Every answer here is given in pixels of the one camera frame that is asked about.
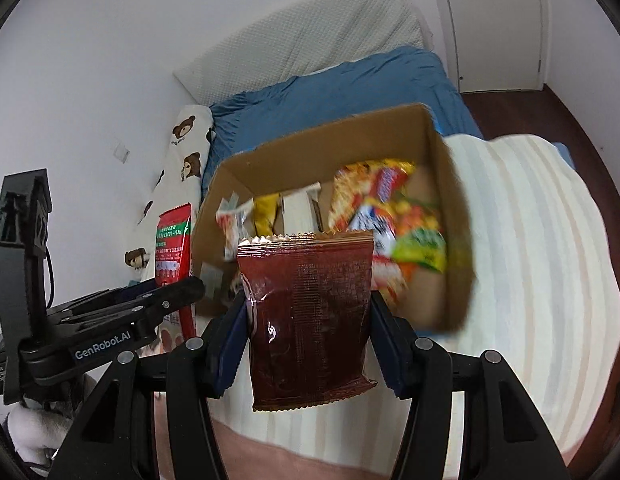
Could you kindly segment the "long red sachet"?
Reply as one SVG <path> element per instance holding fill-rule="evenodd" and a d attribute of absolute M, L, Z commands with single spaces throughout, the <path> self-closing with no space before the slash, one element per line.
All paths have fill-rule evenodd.
<path fill-rule="evenodd" d="M 174 284 L 192 274 L 191 262 L 192 206 L 174 207 L 159 216 L 155 244 L 155 281 L 159 286 Z M 170 352 L 194 337 L 194 306 L 171 312 L 159 325 L 161 348 Z"/>

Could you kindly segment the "cranberry oat cookie packet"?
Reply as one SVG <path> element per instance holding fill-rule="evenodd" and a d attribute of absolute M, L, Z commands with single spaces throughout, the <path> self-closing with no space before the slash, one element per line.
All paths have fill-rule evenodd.
<path fill-rule="evenodd" d="M 246 200 L 239 204 L 234 195 L 230 200 L 222 198 L 216 211 L 216 222 L 224 235 L 223 260 L 233 261 L 236 258 L 238 244 L 244 238 L 256 235 L 252 213 L 254 201 Z"/>

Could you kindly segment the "yellow snack bag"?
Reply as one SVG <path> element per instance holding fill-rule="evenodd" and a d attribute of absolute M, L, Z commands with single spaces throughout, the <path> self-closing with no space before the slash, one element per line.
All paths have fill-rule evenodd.
<path fill-rule="evenodd" d="M 274 234 L 274 224 L 280 208 L 280 194 L 261 195 L 254 199 L 252 220 L 258 236 L 265 237 Z"/>

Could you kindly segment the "dark red snack packet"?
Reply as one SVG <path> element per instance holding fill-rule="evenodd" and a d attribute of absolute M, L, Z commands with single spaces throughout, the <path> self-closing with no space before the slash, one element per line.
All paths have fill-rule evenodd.
<path fill-rule="evenodd" d="M 375 387 L 363 371 L 373 249 L 368 231 L 238 244 L 254 411 L 314 408 Z"/>

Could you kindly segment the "white wafer packet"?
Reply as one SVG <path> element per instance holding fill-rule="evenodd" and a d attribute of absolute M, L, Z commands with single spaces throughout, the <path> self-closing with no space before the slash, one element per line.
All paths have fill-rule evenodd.
<path fill-rule="evenodd" d="M 285 235 L 319 233 L 323 231 L 319 197 L 321 183 L 282 196 L 283 230 Z"/>

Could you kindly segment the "green fruit candy bag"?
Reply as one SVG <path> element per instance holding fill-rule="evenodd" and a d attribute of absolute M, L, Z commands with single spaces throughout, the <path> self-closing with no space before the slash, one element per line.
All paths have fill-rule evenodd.
<path fill-rule="evenodd" d="M 439 210 L 416 200 L 394 203 L 396 240 L 390 258 L 443 274 L 447 266 L 447 243 Z"/>

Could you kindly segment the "large noodle snack bag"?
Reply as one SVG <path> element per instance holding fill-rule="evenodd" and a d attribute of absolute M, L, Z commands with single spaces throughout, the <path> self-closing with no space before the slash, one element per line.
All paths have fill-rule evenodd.
<path fill-rule="evenodd" d="M 340 168 L 333 180 L 328 229 L 371 231 L 373 257 L 391 260 L 397 221 L 391 199 L 414 171 L 415 166 L 410 162 L 388 158 L 354 162 Z"/>

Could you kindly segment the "white bear print pillow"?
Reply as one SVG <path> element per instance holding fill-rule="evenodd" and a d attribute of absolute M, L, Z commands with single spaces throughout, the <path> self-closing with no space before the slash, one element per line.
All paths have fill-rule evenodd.
<path fill-rule="evenodd" d="M 180 110 L 168 134 L 168 150 L 157 182 L 124 248 L 124 263 L 132 271 L 133 281 L 145 281 L 154 276 L 159 217 L 172 208 L 190 204 L 192 219 L 195 219 L 215 136 L 214 118 L 208 107 L 187 105 Z"/>

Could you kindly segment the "striped pink cat blanket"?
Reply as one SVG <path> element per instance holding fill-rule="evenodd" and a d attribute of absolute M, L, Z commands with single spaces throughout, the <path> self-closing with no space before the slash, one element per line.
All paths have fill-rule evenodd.
<path fill-rule="evenodd" d="M 620 346 L 602 214 L 560 150 L 538 136 L 449 136 L 447 146 L 470 205 L 476 280 L 462 330 L 439 342 L 468 356 L 500 352 L 571 460 Z M 318 408 L 257 413 L 242 364 L 209 409 L 232 479 L 386 479 L 410 405 L 378 384 Z"/>

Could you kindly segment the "orange panda snack bag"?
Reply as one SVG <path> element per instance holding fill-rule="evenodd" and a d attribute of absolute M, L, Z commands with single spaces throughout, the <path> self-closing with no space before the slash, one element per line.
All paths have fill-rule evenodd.
<path fill-rule="evenodd" d="M 415 269 L 415 263 L 395 262 L 374 256 L 371 288 L 380 292 L 388 307 L 395 307 L 408 290 Z"/>

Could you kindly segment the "blue bed sheet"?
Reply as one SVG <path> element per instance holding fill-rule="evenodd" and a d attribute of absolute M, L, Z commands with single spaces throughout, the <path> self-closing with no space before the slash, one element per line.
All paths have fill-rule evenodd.
<path fill-rule="evenodd" d="M 218 166 L 234 154 L 328 122 L 415 103 L 429 107 L 442 136 L 469 134 L 487 139 L 448 78 L 440 57 L 429 50 L 403 46 L 212 104 L 216 136 L 202 179 L 202 194 L 207 194 Z"/>

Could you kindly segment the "open cardboard milk box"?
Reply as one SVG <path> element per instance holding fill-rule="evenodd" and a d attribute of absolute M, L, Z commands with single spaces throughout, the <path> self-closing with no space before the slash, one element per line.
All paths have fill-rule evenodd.
<path fill-rule="evenodd" d="M 206 294 L 231 304 L 236 246 L 257 235 L 371 233 L 372 286 L 418 330 L 464 324 L 475 273 L 467 200 L 422 104 L 376 110 L 261 144 L 216 169 L 192 235 Z"/>

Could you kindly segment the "grey dotted pillow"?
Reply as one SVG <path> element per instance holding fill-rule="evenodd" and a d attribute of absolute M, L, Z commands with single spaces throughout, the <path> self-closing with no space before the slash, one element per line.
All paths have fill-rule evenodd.
<path fill-rule="evenodd" d="M 174 76 L 209 106 L 403 46 L 432 47 L 412 0 L 304 0 L 234 32 Z"/>

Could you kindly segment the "white door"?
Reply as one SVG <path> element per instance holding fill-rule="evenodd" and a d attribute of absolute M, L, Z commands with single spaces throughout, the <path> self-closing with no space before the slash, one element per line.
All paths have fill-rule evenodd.
<path fill-rule="evenodd" d="M 436 0 L 450 78 L 462 93 L 538 90 L 548 0 Z"/>

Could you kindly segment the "wall socket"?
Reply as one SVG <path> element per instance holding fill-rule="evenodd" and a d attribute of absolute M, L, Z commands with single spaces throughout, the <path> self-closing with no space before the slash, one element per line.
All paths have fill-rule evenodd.
<path fill-rule="evenodd" d="M 130 151 L 123 143 L 118 142 L 112 154 L 122 164 L 125 164 L 130 156 Z"/>

